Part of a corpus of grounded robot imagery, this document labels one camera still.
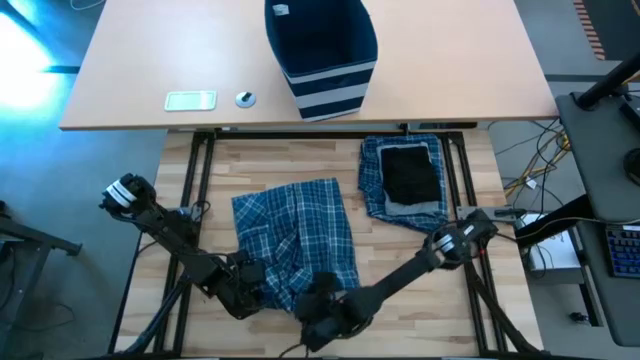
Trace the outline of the blue plaid pants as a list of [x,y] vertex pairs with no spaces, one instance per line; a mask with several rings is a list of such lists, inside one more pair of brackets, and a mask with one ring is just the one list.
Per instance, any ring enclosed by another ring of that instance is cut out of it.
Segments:
[[[435,209],[426,214],[387,215],[378,148],[397,145],[421,145],[422,143],[427,146],[430,161],[435,167],[441,199],[437,202]],[[440,141],[434,134],[366,137],[360,147],[358,189],[363,193],[367,215],[393,225],[423,233],[436,230],[439,226],[449,221],[445,172],[446,166],[443,162]]]

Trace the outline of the dark grey side desk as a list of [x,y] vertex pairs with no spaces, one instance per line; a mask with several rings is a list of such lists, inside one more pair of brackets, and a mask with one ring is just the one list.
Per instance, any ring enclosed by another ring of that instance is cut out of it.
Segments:
[[571,95],[556,104],[566,130],[595,220],[576,229],[590,267],[604,318],[613,341],[640,347],[640,279],[613,277],[605,232],[607,223],[640,225],[640,186],[625,174],[623,158],[640,148],[640,131],[620,111],[621,98],[606,98],[591,110]]

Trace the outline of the orange black striped strip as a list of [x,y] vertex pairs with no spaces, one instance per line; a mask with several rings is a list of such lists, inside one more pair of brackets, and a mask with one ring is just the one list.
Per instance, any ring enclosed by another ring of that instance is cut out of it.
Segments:
[[591,21],[590,16],[587,12],[584,1],[572,0],[572,3],[578,15],[578,19],[580,21],[582,29],[584,30],[584,33],[587,37],[589,46],[591,47],[591,50],[594,53],[594,56],[598,60],[604,61],[606,59],[606,54],[605,54],[603,45],[601,43],[601,40],[595,30],[593,22]]

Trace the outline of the black keyboard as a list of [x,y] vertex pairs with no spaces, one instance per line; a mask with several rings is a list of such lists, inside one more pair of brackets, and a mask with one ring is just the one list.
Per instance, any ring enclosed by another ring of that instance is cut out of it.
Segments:
[[640,279],[640,225],[608,225],[605,235],[611,275]]

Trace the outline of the black aluminium table frame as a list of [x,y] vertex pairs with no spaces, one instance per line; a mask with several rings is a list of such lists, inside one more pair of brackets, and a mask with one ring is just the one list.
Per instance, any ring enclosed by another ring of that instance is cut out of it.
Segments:
[[[423,243],[422,233],[367,215],[357,187],[359,132],[221,131],[199,140],[193,197],[205,197],[200,242],[214,252],[237,247],[231,200],[289,183],[335,178],[354,237],[358,273],[371,284],[407,261]],[[493,148],[486,132],[442,132],[450,164],[451,208],[476,202],[505,202]],[[216,299],[193,290],[175,305],[165,341],[120,360],[245,360],[304,357],[300,326],[280,310],[263,310],[244,320],[232,318]],[[474,357],[497,341],[486,306],[469,296],[463,269],[421,277],[382,306],[372,325],[348,340],[320,351],[325,360],[364,358]]]

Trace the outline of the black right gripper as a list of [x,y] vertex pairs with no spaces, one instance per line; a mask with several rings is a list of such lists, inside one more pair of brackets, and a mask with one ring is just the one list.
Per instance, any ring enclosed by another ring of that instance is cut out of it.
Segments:
[[307,290],[296,301],[295,318],[301,323],[301,343],[317,352],[337,339],[349,339],[363,332],[373,318],[357,319],[335,297],[337,276],[316,272]]

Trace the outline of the pale rectangular plate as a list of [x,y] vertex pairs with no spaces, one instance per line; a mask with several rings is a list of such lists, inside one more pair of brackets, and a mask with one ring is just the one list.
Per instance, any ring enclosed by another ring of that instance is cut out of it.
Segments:
[[169,92],[165,99],[166,112],[211,111],[216,107],[217,92],[178,91]]

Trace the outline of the black shorts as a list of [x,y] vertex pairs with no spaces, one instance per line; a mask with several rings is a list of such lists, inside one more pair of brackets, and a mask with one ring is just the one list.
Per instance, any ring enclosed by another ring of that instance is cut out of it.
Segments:
[[441,200],[440,180],[426,146],[385,148],[380,160],[383,188],[392,202],[409,206]]

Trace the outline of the navy striped fabric laundry bin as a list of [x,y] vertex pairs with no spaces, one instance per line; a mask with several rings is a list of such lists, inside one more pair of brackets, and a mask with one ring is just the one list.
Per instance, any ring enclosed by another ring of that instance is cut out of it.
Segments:
[[361,0],[264,0],[266,34],[301,118],[359,111],[378,60]]

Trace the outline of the black round pole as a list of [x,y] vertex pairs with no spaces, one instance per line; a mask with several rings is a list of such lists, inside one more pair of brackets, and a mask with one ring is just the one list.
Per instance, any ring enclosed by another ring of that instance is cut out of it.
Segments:
[[640,71],[640,52],[617,65],[585,93],[573,95],[575,104],[584,110],[591,109],[601,98],[609,96],[638,71]]

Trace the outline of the dark garment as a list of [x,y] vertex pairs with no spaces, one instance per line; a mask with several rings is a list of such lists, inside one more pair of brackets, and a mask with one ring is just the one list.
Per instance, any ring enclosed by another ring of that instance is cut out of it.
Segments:
[[292,183],[231,200],[239,248],[266,265],[268,306],[293,312],[319,272],[337,289],[360,286],[351,227],[335,178]]

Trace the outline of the black metal stand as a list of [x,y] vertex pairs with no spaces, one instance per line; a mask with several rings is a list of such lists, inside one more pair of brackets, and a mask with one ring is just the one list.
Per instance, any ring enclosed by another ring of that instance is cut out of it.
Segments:
[[62,250],[77,256],[82,245],[36,230],[13,220],[0,200],[0,266],[11,260],[9,288],[0,309],[13,300],[22,300],[39,279],[49,253]]

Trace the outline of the grey garment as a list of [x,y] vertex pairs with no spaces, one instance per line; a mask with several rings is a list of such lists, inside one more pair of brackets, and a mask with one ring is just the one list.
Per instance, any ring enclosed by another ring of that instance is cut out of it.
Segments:
[[[378,148],[378,155],[379,155],[379,160],[380,160],[380,151],[382,149],[385,148],[389,148],[389,147],[412,147],[412,146],[420,146],[420,145],[397,145],[397,146],[384,146],[384,147],[379,147]],[[384,190],[384,195],[385,195],[385,210],[386,210],[386,214],[387,215],[415,215],[415,214],[426,214],[427,212],[433,211],[436,207],[437,202],[426,202],[426,203],[419,203],[419,204],[415,204],[415,205],[409,205],[409,206],[405,206],[402,204],[398,204],[398,203],[394,203],[390,200],[389,196],[386,194],[385,190]]]

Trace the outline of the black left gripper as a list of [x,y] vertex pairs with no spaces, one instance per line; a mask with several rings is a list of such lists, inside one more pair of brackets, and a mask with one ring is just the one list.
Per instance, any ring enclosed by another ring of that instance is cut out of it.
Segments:
[[228,278],[219,287],[219,301],[235,319],[243,320],[266,306],[262,286],[266,283],[266,264],[250,258],[246,250],[226,254]]

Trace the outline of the white papers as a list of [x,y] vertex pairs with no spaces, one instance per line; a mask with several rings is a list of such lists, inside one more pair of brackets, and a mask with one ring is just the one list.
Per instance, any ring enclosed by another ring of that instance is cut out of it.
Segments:
[[534,273],[580,268],[570,232],[565,230],[524,251],[526,268]]

